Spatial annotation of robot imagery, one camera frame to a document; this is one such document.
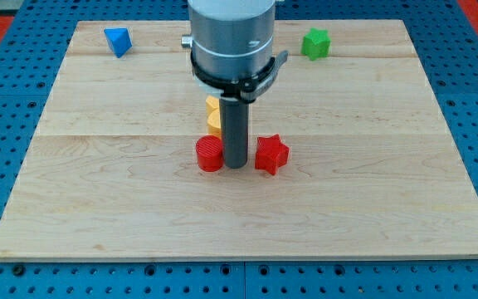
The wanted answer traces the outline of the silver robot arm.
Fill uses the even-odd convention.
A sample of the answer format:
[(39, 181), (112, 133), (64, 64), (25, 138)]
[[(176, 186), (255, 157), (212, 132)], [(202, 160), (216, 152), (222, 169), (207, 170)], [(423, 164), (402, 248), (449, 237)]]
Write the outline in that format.
[(193, 74), (246, 97), (266, 91), (286, 54), (273, 57), (275, 0), (188, 0)]

